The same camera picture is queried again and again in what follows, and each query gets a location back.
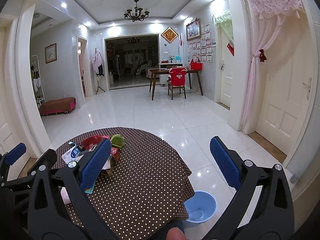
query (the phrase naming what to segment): metal screw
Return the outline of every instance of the metal screw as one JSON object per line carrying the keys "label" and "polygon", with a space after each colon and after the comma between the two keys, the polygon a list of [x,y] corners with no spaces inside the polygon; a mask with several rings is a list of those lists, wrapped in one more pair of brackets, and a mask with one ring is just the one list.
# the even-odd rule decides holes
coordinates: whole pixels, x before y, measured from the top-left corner
{"label": "metal screw", "polygon": [[253,165],[253,162],[250,161],[250,160],[246,160],[246,161],[244,162],[244,165],[245,165],[245,166],[248,166],[248,167],[251,167],[251,166]]}
{"label": "metal screw", "polygon": [[282,166],[279,165],[279,164],[276,164],[276,165],[275,165],[275,168],[276,168],[276,170],[278,170],[278,171],[282,170]]}
{"label": "metal screw", "polygon": [[44,171],[45,170],[45,165],[41,165],[40,167],[39,167],[39,171]]}
{"label": "metal screw", "polygon": [[68,163],[69,168],[74,168],[74,167],[76,167],[76,165],[77,165],[77,163],[75,161],[71,161]]}

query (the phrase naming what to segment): pink curtain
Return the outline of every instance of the pink curtain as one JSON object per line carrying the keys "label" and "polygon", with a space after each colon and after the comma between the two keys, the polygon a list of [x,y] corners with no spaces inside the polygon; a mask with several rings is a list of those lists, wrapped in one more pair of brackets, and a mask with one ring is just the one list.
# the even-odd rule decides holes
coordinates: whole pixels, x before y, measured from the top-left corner
{"label": "pink curtain", "polygon": [[244,99],[241,124],[245,125],[252,111],[258,78],[259,62],[267,58],[264,52],[270,49],[278,37],[287,16],[300,18],[304,12],[301,0],[248,0],[252,17],[252,62]]}

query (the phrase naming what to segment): green plush toy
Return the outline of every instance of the green plush toy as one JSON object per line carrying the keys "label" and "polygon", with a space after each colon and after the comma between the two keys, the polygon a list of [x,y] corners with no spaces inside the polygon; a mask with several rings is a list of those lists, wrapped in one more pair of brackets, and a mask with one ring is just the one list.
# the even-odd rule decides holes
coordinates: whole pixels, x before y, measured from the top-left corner
{"label": "green plush toy", "polygon": [[110,141],[112,143],[112,147],[114,148],[121,149],[125,145],[124,138],[120,134],[115,134],[112,136]]}

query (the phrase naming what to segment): white door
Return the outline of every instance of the white door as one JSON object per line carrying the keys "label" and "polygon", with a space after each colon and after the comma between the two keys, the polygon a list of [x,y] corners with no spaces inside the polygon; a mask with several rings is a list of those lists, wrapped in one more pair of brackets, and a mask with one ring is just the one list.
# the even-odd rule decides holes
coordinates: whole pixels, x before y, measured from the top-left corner
{"label": "white door", "polygon": [[305,14],[290,17],[267,52],[266,86],[256,131],[286,155],[295,144],[309,105],[313,77],[311,38]]}
{"label": "white door", "polygon": [[221,72],[221,92],[220,92],[220,102],[224,105],[230,107],[231,105],[231,91],[232,91],[232,71],[233,67],[233,55],[230,53],[227,45],[229,40],[225,36],[224,32],[219,28],[221,32],[221,45],[222,45],[222,62],[224,63]]}
{"label": "white door", "polygon": [[[4,37],[6,28],[0,28],[0,154],[12,150],[18,143],[19,137],[12,129],[12,117],[9,112],[7,98],[4,90],[4,70],[3,70],[3,51]],[[29,159],[28,154],[24,154],[15,164],[10,167],[8,180],[16,179],[23,166]]]}

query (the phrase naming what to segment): coat rack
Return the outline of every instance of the coat rack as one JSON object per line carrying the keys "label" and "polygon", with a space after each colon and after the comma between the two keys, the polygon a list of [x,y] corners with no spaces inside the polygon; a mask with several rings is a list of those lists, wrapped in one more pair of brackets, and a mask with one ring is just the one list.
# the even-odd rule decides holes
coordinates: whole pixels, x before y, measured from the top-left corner
{"label": "coat rack", "polygon": [[99,91],[99,88],[103,91],[103,92],[105,92],[105,90],[102,88],[102,87],[100,87],[100,85],[99,85],[99,80],[100,80],[100,77],[98,78],[98,87],[97,87],[97,91],[96,91],[96,94],[98,94],[98,91]]}

